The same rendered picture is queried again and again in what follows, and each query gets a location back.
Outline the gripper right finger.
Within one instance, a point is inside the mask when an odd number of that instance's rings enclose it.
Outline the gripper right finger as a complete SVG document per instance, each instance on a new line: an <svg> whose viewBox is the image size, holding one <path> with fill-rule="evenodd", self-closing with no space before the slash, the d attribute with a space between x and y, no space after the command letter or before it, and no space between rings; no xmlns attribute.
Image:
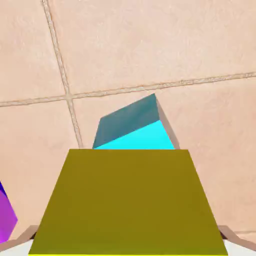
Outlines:
<svg viewBox="0 0 256 256"><path fill-rule="evenodd" d="M256 256L256 243L241 239L227 225L218 225L228 256Z"/></svg>

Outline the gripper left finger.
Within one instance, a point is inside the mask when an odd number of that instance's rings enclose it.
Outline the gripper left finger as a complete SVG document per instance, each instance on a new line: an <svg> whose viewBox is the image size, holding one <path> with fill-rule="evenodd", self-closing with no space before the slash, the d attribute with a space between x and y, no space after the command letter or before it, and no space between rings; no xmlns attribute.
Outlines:
<svg viewBox="0 0 256 256"><path fill-rule="evenodd" d="M29 256L38 225L29 226L17 239L0 244L0 256Z"/></svg>

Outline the small yellow cube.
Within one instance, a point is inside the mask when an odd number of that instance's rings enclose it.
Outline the small yellow cube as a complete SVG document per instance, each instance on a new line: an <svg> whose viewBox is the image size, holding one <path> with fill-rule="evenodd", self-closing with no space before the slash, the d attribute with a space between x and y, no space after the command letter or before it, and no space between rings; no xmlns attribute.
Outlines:
<svg viewBox="0 0 256 256"><path fill-rule="evenodd" d="M70 149L29 256L228 256L186 149Z"/></svg>

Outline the small purple cube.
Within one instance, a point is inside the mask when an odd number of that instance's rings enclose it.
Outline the small purple cube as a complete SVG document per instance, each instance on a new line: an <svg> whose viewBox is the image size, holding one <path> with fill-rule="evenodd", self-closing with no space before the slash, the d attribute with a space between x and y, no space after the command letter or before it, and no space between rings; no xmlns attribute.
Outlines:
<svg viewBox="0 0 256 256"><path fill-rule="evenodd" d="M0 182L0 244L10 238L17 221L14 209Z"/></svg>

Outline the small cyan cube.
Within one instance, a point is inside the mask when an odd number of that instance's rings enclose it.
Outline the small cyan cube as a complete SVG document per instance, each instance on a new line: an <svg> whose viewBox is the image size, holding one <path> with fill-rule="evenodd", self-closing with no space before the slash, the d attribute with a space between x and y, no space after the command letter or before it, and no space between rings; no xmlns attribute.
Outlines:
<svg viewBox="0 0 256 256"><path fill-rule="evenodd" d="M180 144L153 93L103 116L92 148L175 150Z"/></svg>

